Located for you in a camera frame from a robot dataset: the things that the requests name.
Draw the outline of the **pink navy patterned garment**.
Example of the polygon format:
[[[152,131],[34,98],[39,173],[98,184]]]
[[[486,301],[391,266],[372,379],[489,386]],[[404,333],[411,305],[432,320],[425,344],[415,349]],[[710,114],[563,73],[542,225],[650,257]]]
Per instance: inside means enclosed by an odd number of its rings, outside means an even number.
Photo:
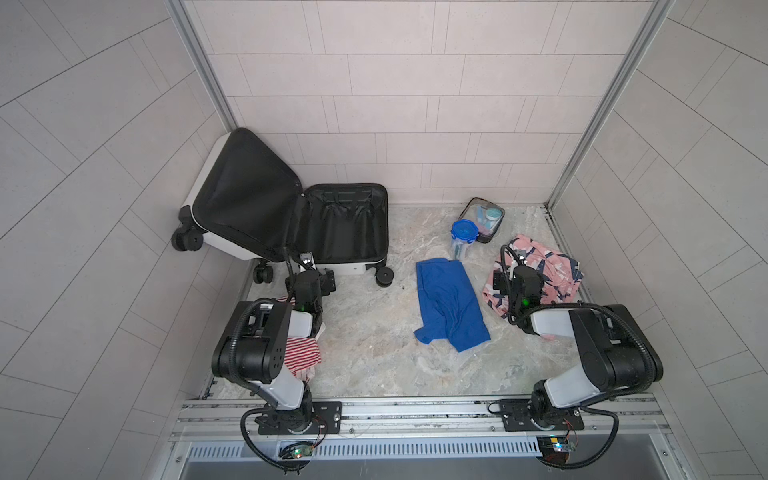
[[[574,300],[583,279],[579,262],[525,235],[517,235],[507,244],[504,256],[509,270],[521,259],[543,278],[542,300],[545,304]],[[482,290],[482,301],[502,319],[507,318],[508,299],[503,282],[501,259],[494,263]]]

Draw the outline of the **red white striped shirt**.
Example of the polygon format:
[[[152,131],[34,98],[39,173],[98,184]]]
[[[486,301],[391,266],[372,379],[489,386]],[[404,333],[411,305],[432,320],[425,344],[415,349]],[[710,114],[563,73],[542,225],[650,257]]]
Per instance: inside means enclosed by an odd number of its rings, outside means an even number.
[[[315,367],[322,362],[311,313],[293,310],[288,327],[284,366],[301,381],[315,376]]]

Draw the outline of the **blue t-shirt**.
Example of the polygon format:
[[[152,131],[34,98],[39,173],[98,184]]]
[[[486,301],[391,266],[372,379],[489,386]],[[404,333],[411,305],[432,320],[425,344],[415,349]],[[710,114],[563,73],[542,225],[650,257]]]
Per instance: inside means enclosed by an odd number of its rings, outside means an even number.
[[[416,264],[417,294],[423,325],[418,341],[447,340],[457,352],[491,340],[477,295],[463,264],[435,258]]]

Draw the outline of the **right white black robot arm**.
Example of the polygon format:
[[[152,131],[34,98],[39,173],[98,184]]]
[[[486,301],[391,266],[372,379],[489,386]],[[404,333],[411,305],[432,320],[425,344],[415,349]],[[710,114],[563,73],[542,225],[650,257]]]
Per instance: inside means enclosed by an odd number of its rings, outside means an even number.
[[[584,407],[649,388],[663,364],[628,309],[620,304],[544,302],[544,279],[526,265],[502,264],[491,275],[490,305],[524,333],[575,342],[579,362],[537,382],[526,404],[503,401],[516,428],[570,426]]]

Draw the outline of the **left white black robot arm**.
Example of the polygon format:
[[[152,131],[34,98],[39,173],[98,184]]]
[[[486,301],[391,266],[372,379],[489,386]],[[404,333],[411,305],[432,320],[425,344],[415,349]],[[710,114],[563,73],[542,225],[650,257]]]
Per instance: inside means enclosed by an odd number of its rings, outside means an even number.
[[[335,291],[330,270],[306,270],[288,281],[285,299],[242,301],[215,347],[215,377],[265,401],[247,426],[260,435],[336,434],[339,402],[318,402],[308,386],[321,354],[322,299]]]

